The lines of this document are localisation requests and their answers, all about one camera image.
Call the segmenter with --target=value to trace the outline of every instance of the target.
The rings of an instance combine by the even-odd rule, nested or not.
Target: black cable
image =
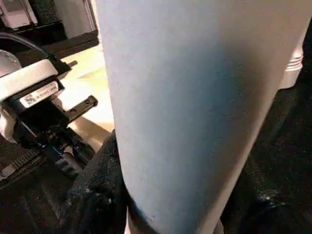
[[[16,42],[21,43],[21,44],[23,44],[23,45],[25,45],[25,46],[33,49],[33,50],[38,51],[39,53],[41,53],[45,57],[45,59],[51,59],[51,55],[48,52],[46,52],[44,49],[40,48],[36,44],[32,43],[28,39],[23,38],[21,36],[11,34],[11,33],[6,33],[6,32],[0,32],[0,39],[8,39],[8,40],[16,41]]]

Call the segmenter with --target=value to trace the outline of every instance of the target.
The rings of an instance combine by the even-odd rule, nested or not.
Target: black metal bracket
[[[96,98],[93,96],[89,96],[85,101],[65,112],[65,115],[69,118],[69,122],[75,121],[77,118],[89,111],[92,107],[97,106],[97,104],[98,100],[96,100]]]

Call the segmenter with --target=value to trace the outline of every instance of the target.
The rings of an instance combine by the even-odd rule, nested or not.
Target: white cylinder
[[[212,233],[312,4],[102,0],[97,12],[134,225]]]

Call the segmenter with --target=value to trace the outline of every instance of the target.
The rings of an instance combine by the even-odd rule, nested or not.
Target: white device
[[[6,27],[17,29],[38,23],[28,0],[0,0],[0,8],[1,19]]]
[[[57,74],[47,59],[21,68],[14,55],[0,51],[0,134],[6,140],[15,142],[12,138],[15,120],[2,108],[1,103],[7,97]]]

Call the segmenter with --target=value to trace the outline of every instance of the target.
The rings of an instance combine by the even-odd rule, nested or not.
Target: label sticker
[[[58,90],[58,83],[56,81],[53,81],[33,91],[32,93],[27,94],[26,96],[23,96],[19,99],[19,101],[25,108],[29,108],[37,104],[38,102],[46,99],[47,97],[55,94]]]

